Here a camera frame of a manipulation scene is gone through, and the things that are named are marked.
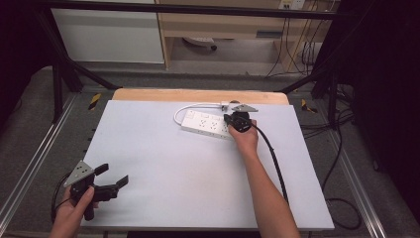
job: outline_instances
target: person's right hand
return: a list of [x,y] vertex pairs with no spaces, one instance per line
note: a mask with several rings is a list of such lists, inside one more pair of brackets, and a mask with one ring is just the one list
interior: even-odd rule
[[[252,123],[257,126],[257,121],[252,120]],[[259,141],[259,134],[255,127],[241,133],[238,132],[233,126],[229,125],[229,133],[235,139],[239,152],[245,157],[254,157],[257,155],[257,145]]]

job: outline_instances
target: white tabletop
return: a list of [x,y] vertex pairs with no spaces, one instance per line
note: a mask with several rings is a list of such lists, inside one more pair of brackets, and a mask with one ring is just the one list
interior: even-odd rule
[[[235,143],[181,130],[173,114],[196,102],[108,101],[84,162],[109,171],[95,184],[129,183],[118,198],[101,202],[92,221],[104,229],[256,229],[251,191]],[[319,182],[292,106],[250,104],[274,147],[290,208],[300,230],[333,229]],[[196,108],[215,115],[220,109]],[[182,120],[184,111],[178,115]],[[268,150],[258,152],[281,191]]]

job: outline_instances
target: white board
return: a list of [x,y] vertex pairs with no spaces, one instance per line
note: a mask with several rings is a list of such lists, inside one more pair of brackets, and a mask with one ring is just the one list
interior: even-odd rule
[[[181,130],[179,108],[196,102],[109,101],[84,162],[109,171],[95,184],[129,183],[118,198],[101,202],[83,226],[107,229],[255,229],[245,166],[235,142]],[[292,106],[250,104],[274,147],[289,204],[301,230],[333,229],[319,181]],[[196,108],[215,115],[220,109]],[[183,119],[182,111],[178,120]],[[263,137],[258,152],[281,191]]]

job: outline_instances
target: person's left hand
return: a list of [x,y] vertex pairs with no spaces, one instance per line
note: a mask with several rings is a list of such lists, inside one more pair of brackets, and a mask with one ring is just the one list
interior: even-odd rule
[[77,205],[70,199],[70,187],[64,192],[62,201],[65,201],[56,213],[55,222],[52,226],[50,237],[75,237],[83,218],[84,210],[93,198],[94,188],[91,186],[80,198]]

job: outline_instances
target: forearm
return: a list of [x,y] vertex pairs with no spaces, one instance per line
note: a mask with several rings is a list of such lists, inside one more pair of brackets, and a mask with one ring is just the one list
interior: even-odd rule
[[243,155],[261,236],[300,237],[287,202],[256,154]]

